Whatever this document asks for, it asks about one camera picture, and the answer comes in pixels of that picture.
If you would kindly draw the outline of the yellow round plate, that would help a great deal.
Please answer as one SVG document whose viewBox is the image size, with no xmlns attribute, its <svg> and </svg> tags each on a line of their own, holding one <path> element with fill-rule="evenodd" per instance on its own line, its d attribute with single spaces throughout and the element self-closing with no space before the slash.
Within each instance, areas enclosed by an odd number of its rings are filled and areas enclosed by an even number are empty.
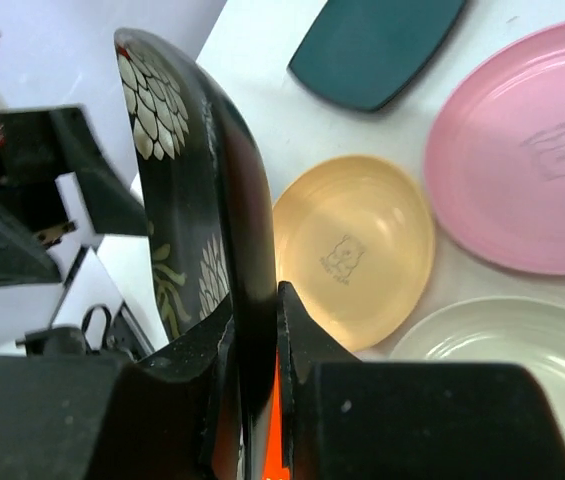
<svg viewBox="0 0 565 480">
<path fill-rule="evenodd" d="M 273 207 L 277 276 L 347 350 L 398 329 L 423 296 L 436 228 L 421 187 L 375 156 L 335 157 L 291 183 Z"/>
</svg>

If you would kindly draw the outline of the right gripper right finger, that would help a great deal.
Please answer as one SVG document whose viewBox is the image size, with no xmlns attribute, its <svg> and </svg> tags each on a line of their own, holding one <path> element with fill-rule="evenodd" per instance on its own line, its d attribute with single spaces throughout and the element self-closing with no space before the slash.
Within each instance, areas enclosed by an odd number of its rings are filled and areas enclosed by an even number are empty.
<svg viewBox="0 0 565 480">
<path fill-rule="evenodd" d="M 565 479 L 540 384 L 512 363 L 365 363 L 277 294 L 281 459 L 294 479 Z"/>
</svg>

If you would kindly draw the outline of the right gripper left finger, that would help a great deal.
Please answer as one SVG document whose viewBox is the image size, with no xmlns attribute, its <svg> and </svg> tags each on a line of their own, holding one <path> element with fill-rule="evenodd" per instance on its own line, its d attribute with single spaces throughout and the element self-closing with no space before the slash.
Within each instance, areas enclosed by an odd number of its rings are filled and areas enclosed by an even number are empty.
<svg viewBox="0 0 565 480">
<path fill-rule="evenodd" d="M 141 362 L 0 356 L 0 479 L 232 479 L 229 300 Z"/>
</svg>

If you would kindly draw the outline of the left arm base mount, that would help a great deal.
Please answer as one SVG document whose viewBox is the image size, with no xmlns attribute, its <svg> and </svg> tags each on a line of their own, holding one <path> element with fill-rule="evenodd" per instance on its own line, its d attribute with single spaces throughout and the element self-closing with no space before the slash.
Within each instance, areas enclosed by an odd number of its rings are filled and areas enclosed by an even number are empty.
<svg viewBox="0 0 565 480">
<path fill-rule="evenodd" d="M 155 349 L 125 302 L 114 311 L 105 304 L 89 307 L 76 325 L 54 324 L 26 333 L 15 346 L 33 356 L 115 356 L 133 362 Z"/>
</svg>

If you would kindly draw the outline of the pink round plate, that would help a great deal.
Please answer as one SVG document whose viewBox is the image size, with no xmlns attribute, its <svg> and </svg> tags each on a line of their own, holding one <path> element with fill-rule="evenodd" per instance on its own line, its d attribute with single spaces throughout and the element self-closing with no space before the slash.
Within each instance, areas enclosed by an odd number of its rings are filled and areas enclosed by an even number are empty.
<svg viewBox="0 0 565 480">
<path fill-rule="evenodd" d="M 565 275 L 565 22 L 465 78 L 432 125 L 423 170 L 459 246 L 505 268 Z"/>
</svg>

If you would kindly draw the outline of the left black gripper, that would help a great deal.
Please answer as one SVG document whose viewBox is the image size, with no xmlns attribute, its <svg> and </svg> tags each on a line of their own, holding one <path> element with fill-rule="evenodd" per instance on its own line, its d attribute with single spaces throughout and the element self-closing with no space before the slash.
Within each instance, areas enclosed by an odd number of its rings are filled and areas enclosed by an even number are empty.
<svg viewBox="0 0 565 480">
<path fill-rule="evenodd" d="M 57 154 L 54 167 L 73 173 L 95 233 L 144 237 L 144 207 L 110 166 L 78 106 L 46 112 Z M 57 175 L 24 180 L 0 135 L 0 287 L 53 284 L 61 272 L 47 250 L 75 230 L 56 184 Z"/>
</svg>

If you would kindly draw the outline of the orange round plate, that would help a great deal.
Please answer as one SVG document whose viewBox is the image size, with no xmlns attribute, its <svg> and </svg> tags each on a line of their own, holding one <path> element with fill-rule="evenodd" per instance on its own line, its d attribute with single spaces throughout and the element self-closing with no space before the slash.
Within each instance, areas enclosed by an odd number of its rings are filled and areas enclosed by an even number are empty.
<svg viewBox="0 0 565 480">
<path fill-rule="evenodd" d="M 272 410 L 268 432 L 265 464 L 262 474 L 263 480 L 289 480 L 289 470 L 283 465 L 282 450 L 282 413 L 279 385 L 279 361 L 276 361 Z"/>
</svg>

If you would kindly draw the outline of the teal square plate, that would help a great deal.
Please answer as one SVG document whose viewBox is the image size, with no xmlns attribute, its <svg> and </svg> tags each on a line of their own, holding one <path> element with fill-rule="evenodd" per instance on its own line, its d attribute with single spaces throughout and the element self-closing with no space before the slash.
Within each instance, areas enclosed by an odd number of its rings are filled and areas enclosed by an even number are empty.
<svg viewBox="0 0 565 480">
<path fill-rule="evenodd" d="M 288 70 L 333 105 L 378 111 L 436 54 L 465 5 L 461 0 L 328 1 Z"/>
</svg>

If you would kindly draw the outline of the cream white round plate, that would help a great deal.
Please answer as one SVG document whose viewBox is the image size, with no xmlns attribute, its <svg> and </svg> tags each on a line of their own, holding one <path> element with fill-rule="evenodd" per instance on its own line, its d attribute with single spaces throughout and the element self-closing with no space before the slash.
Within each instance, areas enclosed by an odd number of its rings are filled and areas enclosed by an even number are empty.
<svg viewBox="0 0 565 480">
<path fill-rule="evenodd" d="M 391 357 L 520 365 L 542 385 L 565 429 L 565 307 L 517 297 L 460 302 L 419 322 Z"/>
</svg>

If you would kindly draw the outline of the black floral square plate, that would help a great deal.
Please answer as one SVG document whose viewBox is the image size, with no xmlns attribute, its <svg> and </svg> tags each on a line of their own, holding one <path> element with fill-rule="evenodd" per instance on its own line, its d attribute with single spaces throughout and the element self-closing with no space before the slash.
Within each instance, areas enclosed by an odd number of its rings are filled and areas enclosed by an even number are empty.
<svg viewBox="0 0 565 480">
<path fill-rule="evenodd" d="M 273 221 L 257 144 L 194 60 L 138 29 L 114 45 L 149 227 L 155 299 L 170 338 L 229 306 L 236 333 L 243 471 L 264 469 L 276 364 Z"/>
</svg>

